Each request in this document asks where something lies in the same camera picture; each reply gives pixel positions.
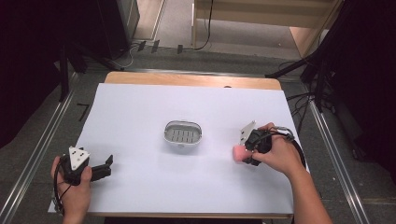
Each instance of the hand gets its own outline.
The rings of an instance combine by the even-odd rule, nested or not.
[[[260,127],[259,130],[276,131],[274,123],[268,123]],[[301,164],[300,155],[294,145],[281,135],[272,136],[272,148],[269,152],[262,154],[255,150],[253,159],[265,162],[273,169],[285,174],[288,178],[290,178],[294,172],[304,169]]]
[[[60,157],[56,157],[52,164],[50,174],[52,178],[55,174],[56,166]],[[81,174],[81,183],[78,186],[71,186],[64,194],[61,201],[64,205],[64,223],[82,223],[91,201],[91,167],[85,167]],[[64,183],[64,177],[58,174],[58,191],[61,196],[69,188],[69,184]]]

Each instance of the gray floor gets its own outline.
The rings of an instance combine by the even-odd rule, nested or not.
[[[168,0],[166,7],[172,6],[172,1]],[[160,26],[158,36],[172,27],[166,24]],[[213,35],[212,48],[220,41]],[[265,51],[264,56],[255,53],[245,52],[241,54],[225,54],[205,51],[184,51],[177,55],[175,49],[158,49],[157,53],[150,53],[150,47],[145,50],[133,51],[134,63],[130,69],[162,69],[197,72],[217,72],[236,73],[240,76],[259,77],[270,74],[278,70],[278,67],[289,60],[298,59],[296,49],[290,46],[288,50],[276,51],[277,38],[268,40],[264,45],[271,46],[272,49]],[[170,37],[162,38],[161,43],[174,45],[169,40]],[[127,64],[130,57],[125,55],[118,60],[119,63]],[[79,75],[79,83],[72,98],[58,131],[49,144],[47,153],[40,163],[32,184],[27,190],[21,204],[12,219],[12,223],[61,223],[62,218],[58,215],[48,214],[51,195],[50,167],[56,155],[67,152],[68,147],[73,146],[79,137],[84,125],[84,121],[78,121],[83,113],[84,107],[77,104],[92,104],[98,83],[103,82],[107,70],[100,64],[89,61],[89,70],[86,74]],[[287,96],[304,92],[304,86],[299,81],[298,76],[302,69],[291,72],[286,77],[282,77],[281,85]],[[58,105],[60,90],[56,89],[42,106],[24,125],[18,136],[7,146],[0,149],[0,204],[7,200],[9,191],[20,176],[25,163],[32,155],[35,145],[40,135],[44,132],[50,117]],[[294,109],[295,101],[290,102],[290,111]],[[396,220],[396,186],[391,182],[389,173],[376,163],[356,161],[351,153],[351,144],[346,138],[337,117],[329,111],[324,112],[329,128],[340,150],[346,168],[353,180],[353,183],[362,198],[363,206],[372,223],[394,223]],[[334,223],[355,223],[345,193],[341,188],[338,176],[334,171],[329,153],[324,145],[323,139],[318,130],[311,111],[308,109],[300,133],[306,159],[311,169],[318,192],[322,201],[329,211]],[[265,223],[290,223],[290,220],[274,219],[264,220]],[[87,217],[86,223],[103,223],[102,217]]]

